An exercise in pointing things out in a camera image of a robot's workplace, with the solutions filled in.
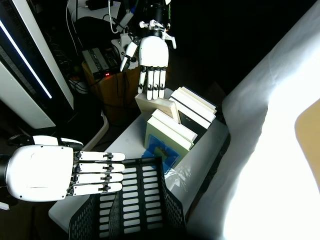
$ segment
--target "basket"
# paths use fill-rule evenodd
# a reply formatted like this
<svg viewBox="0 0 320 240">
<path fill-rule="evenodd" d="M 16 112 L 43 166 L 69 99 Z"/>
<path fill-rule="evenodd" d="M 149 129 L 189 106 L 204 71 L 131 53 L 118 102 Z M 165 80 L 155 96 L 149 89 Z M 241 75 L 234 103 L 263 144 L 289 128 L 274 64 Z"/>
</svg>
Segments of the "basket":
<svg viewBox="0 0 320 240">
<path fill-rule="evenodd" d="M 183 207 L 166 187 L 161 157 L 122 163 L 122 190 L 91 195 L 71 218 L 69 239 L 184 239 Z"/>
</svg>

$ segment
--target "white curtain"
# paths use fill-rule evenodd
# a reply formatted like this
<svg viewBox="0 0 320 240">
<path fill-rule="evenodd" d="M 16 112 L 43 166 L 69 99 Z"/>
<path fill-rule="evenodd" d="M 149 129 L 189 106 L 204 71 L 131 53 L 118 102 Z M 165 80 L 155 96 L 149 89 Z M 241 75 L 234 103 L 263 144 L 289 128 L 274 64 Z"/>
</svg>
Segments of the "white curtain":
<svg viewBox="0 0 320 240">
<path fill-rule="evenodd" d="M 320 194 L 295 133 L 319 98 L 318 1 L 224 100 L 230 146 L 190 216 L 190 234 L 320 239 Z"/>
</svg>

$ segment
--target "led light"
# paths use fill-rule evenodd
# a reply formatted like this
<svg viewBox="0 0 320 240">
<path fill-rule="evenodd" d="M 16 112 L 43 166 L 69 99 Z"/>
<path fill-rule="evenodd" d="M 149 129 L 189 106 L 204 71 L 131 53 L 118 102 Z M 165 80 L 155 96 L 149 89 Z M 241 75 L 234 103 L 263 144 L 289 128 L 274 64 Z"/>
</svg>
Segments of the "led light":
<svg viewBox="0 0 320 240">
<path fill-rule="evenodd" d="M 15 43 L 15 41 L 13 40 L 13 38 L 11 37 L 10 33 L 8 32 L 8 30 L 6 29 L 5 25 L 2 23 L 2 21 L 0 20 L 0 27 L 2 28 L 4 34 L 6 35 L 6 37 L 9 39 L 9 41 L 11 42 L 11 44 L 13 45 L 13 47 L 15 48 L 15 50 L 17 51 L 17 53 L 20 55 L 20 57 L 22 58 L 22 60 L 24 61 L 25 65 L 29 68 L 30 72 L 33 74 L 33 76 L 35 77 L 35 79 L 37 80 L 37 82 L 40 84 L 40 86 L 42 87 L 42 89 L 45 91 L 45 93 L 48 95 L 48 97 L 50 99 L 52 99 L 51 94 L 49 93 L 49 91 L 46 89 L 46 87 L 44 86 L 44 84 L 41 82 L 40 78 L 38 77 L 38 75 L 36 74 L 36 72 L 33 70 L 33 68 L 31 67 L 31 65 L 29 64 L 29 62 L 27 61 L 27 59 L 25 58 L 25 56 L 23 55 L 23 53 L 21 52 L 21 50 L 19 49 L 18 45 Z"/>
</svg>

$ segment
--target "white table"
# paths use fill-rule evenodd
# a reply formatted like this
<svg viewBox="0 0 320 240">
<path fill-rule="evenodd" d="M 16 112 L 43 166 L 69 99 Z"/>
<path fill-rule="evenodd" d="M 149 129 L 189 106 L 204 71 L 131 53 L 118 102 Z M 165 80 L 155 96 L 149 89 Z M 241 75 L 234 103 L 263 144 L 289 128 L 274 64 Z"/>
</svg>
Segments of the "white table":
<svg viewBox="0 0 320 240">
<path fill-rule="evenodd" d="M 144 148 L 146 122 L 140 115 L 106 152 L 124 153 L 126 159 L 140 158 Z M 165 175 L 168 189 L 180 200 L 186 213 L 193 202 L 211 165 L 215 161 L 228 135 L 227 127 L 214 120 L 207 132 L 194 145 L 182 161 Z M 58 201 L 49 210 L 49 217 L 67 233 L 69 222 L 89 196 L 69 196 Z"/>
</svg>

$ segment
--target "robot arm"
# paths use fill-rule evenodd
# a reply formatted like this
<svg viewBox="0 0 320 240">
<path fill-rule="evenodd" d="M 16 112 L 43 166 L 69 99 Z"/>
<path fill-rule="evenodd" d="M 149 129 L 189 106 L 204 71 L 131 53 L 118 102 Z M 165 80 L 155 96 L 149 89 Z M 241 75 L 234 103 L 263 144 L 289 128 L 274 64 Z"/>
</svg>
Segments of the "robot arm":
<svg viewBox="0 0 320 240">
<path fill-rule="evenodd" d="M 138 93 L 143 92 L 146 81 L 146 97 L 148 100 L 156 100 L 158 97 L 163 98 L 165 95 L 166 70 L 169 61 L 169 51 L 165 40 L 171 40 L 173 48 L 177 48 L 175 38 L 167 34 L 170 23 L 167 23 L 167 29 L 161 23 L 163 22 L 163 10 L 170 2 L 170 0 L 165 2 L 159 0 L 150 3 L 150 7 L 153 8 L 151 12 L 155 19 L 150 20 L 149 23 L 144 21 L 139 23 L 141 28 L 148 28 L 149 36 L 144 37 L 141 41 L 135 41 L 136 38 L 133 39 L 125 51 L 125 57 L 120 67 L 120 71 L 128 69 L 129 61 L 139 47 L 141 70 Z"/>
<path fill-rule="evenodd" d="M 116 162 L 123 153 L 81 151 L 81 142 L 51 136 L 19 136 L 11 143 L 23 146 L 2 158 L 0 184 L 17 199 L 47 202 L 122 189 L 125 166 Z"/>
</svg>

